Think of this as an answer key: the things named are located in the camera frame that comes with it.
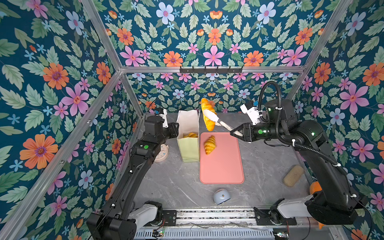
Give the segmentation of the green painted paper bag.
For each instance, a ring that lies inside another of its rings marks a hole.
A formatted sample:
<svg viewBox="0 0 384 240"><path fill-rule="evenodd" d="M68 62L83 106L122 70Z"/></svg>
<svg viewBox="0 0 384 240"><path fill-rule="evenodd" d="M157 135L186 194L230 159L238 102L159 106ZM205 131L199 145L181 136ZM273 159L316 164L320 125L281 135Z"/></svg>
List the green painted paper bag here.
<svg viewBox="0 0 384 240"><path fill-rule="evenodd" d="M179 135L177 137L177 143L182 160L185 163L200 161L199 120L200 114L197 110L178 112L177 123L179 123ZM184 136L189 133L196 133L198 137L184 138Z"/></svg>

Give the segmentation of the striped yellow bread roll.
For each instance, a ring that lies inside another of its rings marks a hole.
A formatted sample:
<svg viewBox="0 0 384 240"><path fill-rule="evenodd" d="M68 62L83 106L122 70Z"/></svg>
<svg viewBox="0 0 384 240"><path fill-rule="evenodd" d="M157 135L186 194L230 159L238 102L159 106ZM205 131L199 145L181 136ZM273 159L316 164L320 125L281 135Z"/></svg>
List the striped yellow bread roll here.
<svg viewBox="0 0 384 240"><path fill-rule="evenodd" d="M198 137L198 134L196 133L189 133L184 136L184 138L197 138L197 137Z"/></svg>

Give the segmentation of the metal tongs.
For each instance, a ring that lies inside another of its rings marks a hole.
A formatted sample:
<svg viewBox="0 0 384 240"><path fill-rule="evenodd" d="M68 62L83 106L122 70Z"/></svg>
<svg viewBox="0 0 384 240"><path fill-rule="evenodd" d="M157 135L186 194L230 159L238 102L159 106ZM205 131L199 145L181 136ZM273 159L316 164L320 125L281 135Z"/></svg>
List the metal tongs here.
<svg viewBox="0 0 384 240"><path fill-rule="evenodd" d="M240 133L239 131L235 131L234 128L232 128L231 126L229 126L228 124L226 124L224 121L222 121L215 113L213 113L212 111L210 110L203 110L203 114L205 117L207 117L210 121L213 121L215 124L219 124L221 125L222 127L224 127L225 129L227 129L228 131L232 131L235 135L237 136L240 136L242 137L243 134Z"/></svg>

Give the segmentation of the orange croissant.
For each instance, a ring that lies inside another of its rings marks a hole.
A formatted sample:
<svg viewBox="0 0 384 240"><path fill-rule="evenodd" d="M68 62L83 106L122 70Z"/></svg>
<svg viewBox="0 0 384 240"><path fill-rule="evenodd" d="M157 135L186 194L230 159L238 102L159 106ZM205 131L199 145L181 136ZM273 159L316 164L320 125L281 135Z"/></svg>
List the orange croissant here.
<svg viewBox="0 0 384 240"><path fill-rule="evenodd" d="M204 119L205 126L206 126L208 131L212 132L215 128L216 123L209 118L209 115L211 113L216 114L214 106L211 104L211 102L209 100L202 98L201 109L202 109L202 113L203 113L203 119Z"/></svg>

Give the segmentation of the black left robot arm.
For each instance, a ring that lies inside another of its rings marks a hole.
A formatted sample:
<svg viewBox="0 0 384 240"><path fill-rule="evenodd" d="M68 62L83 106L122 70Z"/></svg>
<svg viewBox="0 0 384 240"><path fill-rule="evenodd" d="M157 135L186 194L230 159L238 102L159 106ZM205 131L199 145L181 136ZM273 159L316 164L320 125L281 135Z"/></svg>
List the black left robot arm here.
<svg viewBox="0 0 384 240"><path fill-rule="evenodd" d="M151 223L161 224L163 206L147 201L142 207L134 208L134 198L148 170L152 167L161 146L168 139L179 135L179 124L150 116L145 120L143 136L130 148L128 166L114 187L112 194L99 213L92 213L87 219L91 237L95 240L132 240L137 230Z"/></svg>

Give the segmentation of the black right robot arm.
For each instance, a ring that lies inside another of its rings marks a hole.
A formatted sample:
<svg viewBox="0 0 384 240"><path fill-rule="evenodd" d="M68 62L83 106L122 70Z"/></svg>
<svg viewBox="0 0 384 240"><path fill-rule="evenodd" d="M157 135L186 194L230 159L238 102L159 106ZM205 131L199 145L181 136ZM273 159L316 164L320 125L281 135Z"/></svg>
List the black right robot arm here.
<svg viewBox="0 0 384 240"><path fill-rule="evenodd" d="M311 168L322 188L307 197L279 199L270 208L269 218L275 224L283 219L313 218L324 225L352 225L358 209L365 207L367 198L361 197L347 178L347 172L333 155L329 138L316 121L300 122L290 100L282 98L282 91L274 81L264 84L259 102L268 86L277 90L277 98L265 104L267 118L256 125L244 123L230 132L244 142L279 140L291 146Z"/></svg>

